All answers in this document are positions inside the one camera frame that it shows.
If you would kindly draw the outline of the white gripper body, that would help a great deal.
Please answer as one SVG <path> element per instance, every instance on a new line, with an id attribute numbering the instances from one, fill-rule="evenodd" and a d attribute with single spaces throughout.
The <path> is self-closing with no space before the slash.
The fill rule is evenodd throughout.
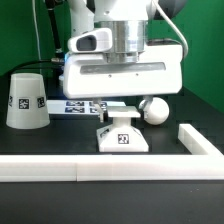
<path id="1" fill-rule="evenodd" d="M 68 98 L 172 94 L 182 87 L 182 47 L 147 46 L 137 63 L 109 64 L 103 53 L 73 54 L 64 68 Z"/>

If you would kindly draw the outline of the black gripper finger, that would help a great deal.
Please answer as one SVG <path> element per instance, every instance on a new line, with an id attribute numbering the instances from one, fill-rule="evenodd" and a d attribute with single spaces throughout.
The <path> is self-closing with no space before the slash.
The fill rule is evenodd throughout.
<path id="1" fill-rule="evenodd" d="M 142 116 L 144 118 L 148 117 L 148 110 L 150 108 L 150 105 L 153 102 L 152 96 L 144 96 L 143 100 L 139 104 L 139 110 L 142 112 Z"/>
<path id="2" fill-rule="evenodd" d="M 100 122 L 103 123 L 105 118 L 104 118 L 104 110 L 101 107 L 101 99 L 100 98 L 94 98 L 93 99 L 93 105 L 96 108 L 98 114 L 99 114 L 99 119 Z"/>

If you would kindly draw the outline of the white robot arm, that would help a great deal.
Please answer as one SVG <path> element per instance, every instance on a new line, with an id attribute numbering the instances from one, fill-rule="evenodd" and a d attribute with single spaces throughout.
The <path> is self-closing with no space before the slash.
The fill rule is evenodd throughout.
<path id="1" fill-rule="evenodd" d="M 159 98 L 182 88 L 188 43 L 171 21 L 187 0 L 69 0 L 73 36 L 64 67 L 64 94 L 72 99 L 142 96 L 150 124 L 164 122 Z"/>

